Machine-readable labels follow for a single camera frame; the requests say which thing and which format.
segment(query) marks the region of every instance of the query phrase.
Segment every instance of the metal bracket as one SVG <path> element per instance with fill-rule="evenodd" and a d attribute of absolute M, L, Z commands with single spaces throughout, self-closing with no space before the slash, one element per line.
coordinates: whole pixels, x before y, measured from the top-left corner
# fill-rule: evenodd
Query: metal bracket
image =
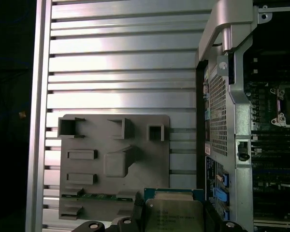
<path fill-rule="evenodd" d="M 220 0 L 214 6 L 207 21 L 203 36 L 199 43 L 199 60 L 207 59 L 208 54 L 222 32 L 224 50 L 229 50 L 239 44 L 257 26 L 257 7 L 251 0 Z"/>

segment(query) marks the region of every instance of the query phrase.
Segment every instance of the screw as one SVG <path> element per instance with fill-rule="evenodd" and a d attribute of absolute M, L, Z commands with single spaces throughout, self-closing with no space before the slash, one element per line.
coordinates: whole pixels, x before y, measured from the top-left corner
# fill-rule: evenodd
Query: screw
<path fill-rule="evenodd" d="M 225 70 L 228 67 L 228 64 L 226 62 L 219 63 L 219 68 L 222 70 Z"/>
<path fill-rule="evenodd" d="M 227 227 L 234 228 L 235 224 L 233 222 L 227 222 Z"/>
<path fill-rule="evenodd" d="M 91 224 L 91 225 L 89 226 L 89 228 L 91 228 L 91 229 L 96 229 L 96 228 L 98 228 L 98 225 L 97 225 L 97 224 Z"/>

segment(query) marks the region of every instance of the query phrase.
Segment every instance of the electronic component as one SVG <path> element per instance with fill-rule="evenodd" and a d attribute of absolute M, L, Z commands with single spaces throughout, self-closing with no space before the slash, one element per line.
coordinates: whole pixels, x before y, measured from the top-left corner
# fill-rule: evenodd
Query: electronic component
<path fill-rule="evenodd" d="M 272 119 L 272 124 L 290 128 L 290 85 L 271 88 L 270 92 L 277 96 L 277 116 Z"/>

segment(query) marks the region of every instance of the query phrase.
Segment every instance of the rectangular slot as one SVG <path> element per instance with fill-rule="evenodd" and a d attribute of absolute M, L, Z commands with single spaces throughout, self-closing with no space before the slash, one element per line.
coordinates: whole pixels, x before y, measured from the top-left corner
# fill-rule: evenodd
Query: rectangular slot
<path fill-rule="evenodd" d="M 94 160 L 96 157 L 97 157 L 96 150 L 70 150 L 68 151 L 68 159 Z"/>
<path fill-rule="evenodd" d="M 95 181 L 95 174 L 67 174 L 69 184 L 92 185 Z"/>
<path fill-rule="evenodd" d="M 59 118 L 58 138 L 84 138 L 84 135 L 77 134 L 76 123 L 85 121 L 84 118 Z"/>
<path fill-rule="evenodd" d="M 148 125 L 147 140 L 164 141 L 164 125 Z"/>

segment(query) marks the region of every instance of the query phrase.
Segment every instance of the white label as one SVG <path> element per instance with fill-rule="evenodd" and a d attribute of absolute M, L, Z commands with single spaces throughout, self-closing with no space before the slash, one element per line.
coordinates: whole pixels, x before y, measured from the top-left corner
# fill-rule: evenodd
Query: white label
<path fill-rule="evenodd" d="M 205 144 L 205 154 L 211 155 L 211 146 L 209 144 Z"/>

